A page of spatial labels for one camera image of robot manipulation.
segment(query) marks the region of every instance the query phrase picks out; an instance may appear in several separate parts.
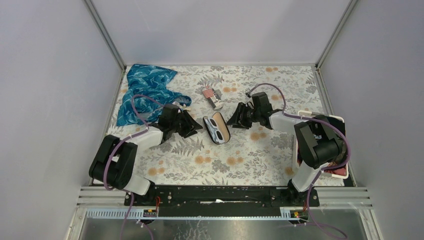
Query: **gray leaf pattern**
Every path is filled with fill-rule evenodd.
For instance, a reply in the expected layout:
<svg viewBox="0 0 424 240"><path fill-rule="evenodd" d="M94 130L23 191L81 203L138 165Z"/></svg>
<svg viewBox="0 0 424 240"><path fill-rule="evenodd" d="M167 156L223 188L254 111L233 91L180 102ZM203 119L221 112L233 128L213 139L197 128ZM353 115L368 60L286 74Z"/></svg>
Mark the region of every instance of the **gray leaf pattern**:
<svg viewBox="0 0 424 240"><path fill-rule="evenodd" d="M128 89L127 73L117 97L107 134L123 138L140 132L144 126L116 126L119 106ZM215 110L208 104L202 89L209 85L224 101L219 110L225 120L234 113L245 93L256 84L277 85L287 100L286 111L322 112L313 71L310 66L163 66L178 72L168 84L170 90L192 98L190 115L202 126L203 116ZM255 92L265 92L273 108L282 107L278 92L266 85ZM214 144L204 129L188 138L173 134L171 139L146 150L138 146L133 174L156 184L171 185L274 185L284 186L296 173L293 167L293 136L269 130L258 123L251 129L229 128L231 139ZM342 186L336 178L320 177L316 185Z"/></svg>

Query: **small striped box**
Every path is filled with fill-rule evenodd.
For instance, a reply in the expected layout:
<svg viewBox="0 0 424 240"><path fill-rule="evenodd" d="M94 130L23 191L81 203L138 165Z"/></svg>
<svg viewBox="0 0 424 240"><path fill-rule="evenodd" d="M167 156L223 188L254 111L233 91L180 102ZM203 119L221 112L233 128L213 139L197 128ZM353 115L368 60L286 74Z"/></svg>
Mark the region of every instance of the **small striped box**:
<svg viewBox="0 0 424 240"><path fill-rule="evenodd" d="M206 86L201 92L214 110L220 110L224 106L221 97L218 96L215 89L211 88L210 86Z"/></svg>

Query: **white wall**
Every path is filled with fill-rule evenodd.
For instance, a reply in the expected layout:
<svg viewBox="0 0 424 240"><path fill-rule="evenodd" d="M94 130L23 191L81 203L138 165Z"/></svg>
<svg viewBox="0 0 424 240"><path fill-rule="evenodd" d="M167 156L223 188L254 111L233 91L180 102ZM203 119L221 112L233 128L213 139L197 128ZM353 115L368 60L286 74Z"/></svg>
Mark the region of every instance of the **white wall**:
<svg viewBox="0 0 424 240"><path fill-rule="evenodd" d="M359 1L322 74L385 240L424 235L424 1Z"/></svg>
<svg viewBox="0 0 424 240"><path fill-rule="evenodd" d="M82 0L0 1L0 239L63 239L120 69Z"/></svg>
<svg viewBox="0 0 424 240"><path fill-rule="evenodd" d="M126 64L315 63L349 0L94 0Z"/></svg>

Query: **blue cloth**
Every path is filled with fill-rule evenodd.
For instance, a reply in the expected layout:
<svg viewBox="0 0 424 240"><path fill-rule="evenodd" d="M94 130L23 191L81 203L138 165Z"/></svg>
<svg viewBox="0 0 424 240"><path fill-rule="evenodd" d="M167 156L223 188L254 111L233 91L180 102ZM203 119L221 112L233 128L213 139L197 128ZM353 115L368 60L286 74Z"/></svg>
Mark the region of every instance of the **blue cloth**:
<svg viewBox="0 0 424 240"><path fill-rule="evenodd" d="M136 94L151 97L159 103L172 104L178 102L190 106L192 99L179 92L167 89L167 84L175 77L177 71L152 65L134 64L126 75L128 91L122 97L122 105L119 107L116 125L126 126L131 124L143 125L131 106L131 98ZM135 108L148 123L158 120L162 113L162 107L144 97L134 99Z"/></svg>

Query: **purple cable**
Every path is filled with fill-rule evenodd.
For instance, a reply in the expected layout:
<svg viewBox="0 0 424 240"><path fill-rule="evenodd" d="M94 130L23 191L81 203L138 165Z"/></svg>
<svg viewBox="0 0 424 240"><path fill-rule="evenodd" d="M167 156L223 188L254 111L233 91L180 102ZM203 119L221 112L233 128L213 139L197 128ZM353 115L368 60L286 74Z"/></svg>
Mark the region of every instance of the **purple cable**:
<svg viewBox="0 0 424 240"><path fill-rule="evenodd" d="M150 234L150 239L151 240L154 240L154 238L153 238L153 232L150 229L150 227L148 227L144 222L142 222L141 224L144 225L146 227L146 229L148 230L148 233Z"/></svg>
<svg viewBox="0 0 424 240"><path fill-rule="evenodd" d="M114 188L113 187L109 187L108 183L107 183L107 178L108 178L108 171L109 171L109 166L111 165L112 162L112 158L115 156L115 154L117 153L118 149L121 147L122 144L124 144L126 141L130 140L131 138L135 138L138 137L140 135L143 135L145 133L147 133L149 129L146 128L143 131L137 132L134 135L131 136L127 136L124 139L122 139L116 146L115 148L112 150L112 152L109 155L109 158L107 159L106 162L106 166L104 167L104 173L103 173L103 186L106 190L111 191Z"/></svg>
<svg viewBox="0 0 424 240"><path fill-rule="evenodd" d="M284 102L284 105L282 106L282 112L284 113L284 111L286 110L286 98L284 97L283 92L276 85L271 84L271 83L267 83L267 82L265 82L265 83L259 83L256 86L254 86L249 92L247 92L247 94L250 95L253 90L255 90L257 87L262 86L262 85L268 85L268 86L274 87L275 89L278 90L279 94L282 97L282 101Z"/></svg>
<svg viewBox="0 0 424 240"><path fill-rule="evenodd" d="M143 95L143 94L136 94L136 95L134 95L134 96L132 96L132 98L131 98L131 106L132 106L132 109L134 110L134 112L135 112L135 114L137 115L137 117L144 123L144 125L146 126L146 129L144 129L143 131L140 131L140 132L137 132L137 133L135 133L135 134L133 134L133 135L130 135L130 136L127 136L127 137L125 137L124 139L122 139L121 141L119 141L119 143L113 148L113 150L112 150L112 152L110 153L110 155L109 155L109 158L107 159L107 162L106 162L106 166L104 167L104 173L103 173L103 186L104 186L104 188L106 189L106 190L108 190L108 191L111 191L111 190L113 190L114 188L113 187L109 187L108 186L108 183L107 183L107 179L108 179L108 171L109 171L109 167L111 166L111 162L112 162L112 158L115 156L115 154L117 153L117 151L118 151L118 149L121 147L121 145L122 144L124 144L126 141L128 141L128 140L130 140L130 139L132 139L132 138L136 138L136 137L138 137L138 136L141 136L141 135L143 135L143 134L145 134L145 133L147 133L148 131L149 131L149 125L147 124L147 122L140 116L140 114L137 112L137 110L136 110L136 106L135 106L135 104L134 104L134 99L136 98L136 97L143 97L143 98L147 98L147 99L149 99L149 100L151 100L151 101L153 101L154 103L157 103L157 104L159 104L160 106L164 106L163 104L161 104L160 102L158 102L158 101L156 101L156 100L154 100L153 98L151 98L151 97L149 97L149 96L145 96L145 95ZM131 202L130 202L130 204L129 204L129 207L128 207L128 211L126 212L126 214L125 214L125 217L124 217L124 219L123 219L123 223L122 223L122 226L121 226L121 228L120 228L120 234L119 234L119 239L121 240L122 239L122 234L123 234L123 232L124 232L124 226L125 226L125 223L127 222L127 218L128 218L128 215L130 214L130 211L131 211L131 208L133 207L133 203L134 203L134 194L132 193L132 192L129 192L129 191L127 191L127 190L125 190L124 189L124 192L126 192L126 193L128 193L128 194L131 194ZM149 228L147 228L148 230L149 230L149 232L150 232L150 237L151 237L151 239L153 240L153 234L152 234L152 231L149 229Z"/></svg>
<svg viewBox="0 0 424 240"><path fill-rule="evenodd" d="M308 213L309 213L309 216L310 216L310 218L312 219L312 221L313 221L313 223L307 223L306 225L314 225L314 226L317 226L319 229L321 229L321 231L323 231L327 236L330 236L330 237L333 237L333 238L335 238L335 239L348 239L348 235L345 233L345 232L343 232L342 230L340 230L339 228L337 228L337 227L335 227L335 226L331 226L331 225L327 225L327 224L323 224L323 223L317 223L316 221L315 221L315 219L314 219L314 216L312 215L312 213L311 213L311 208L310 208L310 204L309 204L309 198L310 198L310 196L311 196L311 191L312 191L312 187L314 186L314 183L318 180L318 178L320 177L320 175L321 175L321 172L322 171L324 171L324 170L330 170L330 169L336 169L336 168L340 168L340 167L343 167L343 166L345 166L348 162L349 162L349 159L351 158L351 146L349 145L349 142L348 142L348 140L346 139L346 137L345 137L345 135L340 131L340 130L338 130L335 126L333 126L333 125L331 125L331 124L329 124L328 122L326 122L326 121L322 121L322 120L319 120L319 119L315 119L315 118L311 118L311 117L305 117L305 116L298 116L298 115L292 115L292 114L288 114L288 113L285 113L284 111L285 111L285 109L286 109L286 98L284 97L284 94L283 94L283 92L276 86L276 85L274 85L274 84L271 84L271 83L260 83L260 84L257 84L256 86L254 86L247 94L250 94L253 90L255 90L257 87L259 87L259 86L261 86L261 85L269 85L269 86L272 86L272 87L274 87L275 89L277 89L278 90L278 92L280 93L280 95L281 95L281 97L282 97L282 100L283 100L283 102L284 102L284 105L283 105L283 108L282 108L282 114L284 115L284 116L286 116L286 117L289 117L289 118L294 118L294 119L301 119L301 120L303 120L303 119L305 119L305 120L310 120L310 121L313 121L313 122L316 122L316 123L320 123L320 124L323 124L323 125L325 125L325 126L327 126L327 127L329 127L329 128L331 128L332 130L334 130L342 139L343 139L343 141L344 141L344 143L346 144L346 152L347 152L347 156L346 156L346 159L342 162L342 163L340 163L339 165L336 165L336 166L327 166L327 167L323 167L322 168L322 170L321 171L319 171L318 172L318 174L315 176L315 178L313 179L313 181L311 182L311 184L310 184L310 186L309 186L309 189L308 189L308 191L307 191L307 196L306 196L306 206L307 206L307 211L308 211ZM339 232L339 233L341 233L344 237L339 237L339 236L336 236L336 235L334 235L334 234L332 234L331 232L329 232L329 231L326 231L326 230L324 230L321 226L323 226L323 227L327 227L327 228L331 228L331 229L334 229L334 230L336 230L337 232Z"/></svg>
<svg viewBox="0 0 424 240"><path fill-rule="evenodd" d="M309 205L309 198L311 196L312 187L314 186L314 183L320 177L321 172L324 171L324 170L329 170L329 169L335 169L335 168L343 167L344 165L346 165L349 162L349 159L351 158L351 146L349 145L348 140L346 139L345 135L343 135L343 133L340 130L338 130L335 126L331 125L330 123L328 123L326 121L322 121L322 120L311 118L311 117L291 115L291 114L288 114L288 113L283 113L283 114L284 114L284 116L289 117L289 118L305 119L305 120L310 120L310 121L313 121L313 122L316 122L316 123L319 123L319 124L323 124L323 125L331 128L331 129L333 129L343 139L344 143L346 144L346 151L347 151L346 159L342 163L340 163L339 165L337 165L337 166L323 167L322 170L318 172L318 174L315 176L315 178L310 183L310 186L309 186L309 189L307 190L307 195L306 195L306 206L307 206L307 211L309 213L309 216L310 216L310 218L313 221L313 223L310 223L310 224L307 224L307 225L311 225L311 224L312 225L316 225L325 234L327 234L328 236L333 237L335 239L348 239L348 235L345 232L343 232L342 230L340 230L339 228L337 228L335 226L330 226L330 225L325 226L322 223L317 223L315 221L315 219L314 219L314 216L312 215L311 208L310 208L310 205ZM325 226L325 227L329 227L330 226L330 228L332 228L332 229L336 230L337 232L341 233L344 237L336 236L336 235L332 234L331 232L328 232L328 231L324 230L320 225L321 226Z"/></svg>
<svg viewBox="0 0 424 240"><path fill-rule="evenodd" d="M140 115L140 113L136 109L136 105L134 104L134 99L136 99L137 97L146 98L146 99L148 99L148 100L150 100L150 101L158 104L161 107L164 107L164 105L162 103L156 101L155 99L153 99L153 98L151 98L149 96L143 95L143 94L135 94L134 96L131 97L131 107L132 107L132 110L134 110L134 113L135 113L135 115L137 115L137 118L140 119L144 123L144 125L147 127L147 129L149 129L149 125L147 125L146 120L144 120L142 118L142 116Z"/></svg>
<svg viewBox="0 0 424 240"><path fill-rule="evenodd" d="M125 223L127 222L128 215L130 215L131 208L133 207L133 204L134 204L134 193L129 192L127 190L125 190L125 192L131 195L131 202L129 203L128 211L126 211L125 217L123 218L122 225L120 226L119 240L122 239Z"/></svg>

